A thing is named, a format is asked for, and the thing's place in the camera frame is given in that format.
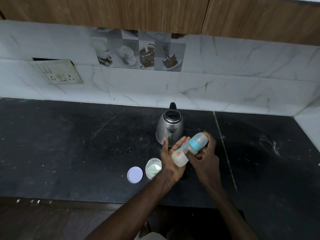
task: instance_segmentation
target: electric kettle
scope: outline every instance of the electric kettle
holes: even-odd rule
[[[168,138],[169,147],[182,137],[183,134],[183,120],[181,113],[177,110],[175,103],[171,103],[167,111],[160,117],[157,125],[155,136],[157,140],[163,145],[164,137]]]

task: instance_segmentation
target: kitchen cabinet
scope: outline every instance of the kitchen cabinet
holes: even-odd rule
[[[200,34],[209,0],[66,0],[76,25]]]
[[[6,19],[200,34],[209,0],[0,0]]]
[[[73,25],[66,0],[0,0],[8,20]]]
[[[296,0],[210,0],[202,34],[320,45],[320,5]]]

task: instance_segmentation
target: power socket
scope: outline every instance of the power socket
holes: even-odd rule
[[[44,73],[50,84],[83,83],[70,60],[44,60],[31,63]]]

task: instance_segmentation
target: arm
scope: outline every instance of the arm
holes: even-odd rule
[[[162,170],[139,193],[95,228],[86,240],[134,239],[151,211],[182,177],[185,167],[176,166],[171,154],[189,139],[182,137],[168,151],[168,140],[165,138],[161,152]]]
[[[231,203],[227,193],[221,185],[219,158],[214,154],[216,145],[211,134],[203,132],[208,137],[208,147],[202,149],[196,156],[187,149],[183,152],[191,162],[195,172],[213,198],[233,240],[255,240],[257,235],[242,218],[238,210]]]

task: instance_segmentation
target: black kettle handle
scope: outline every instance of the black kettle handle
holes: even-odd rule
[[[177,106],[174,102],[170,103],[169,109],[177,110]]]

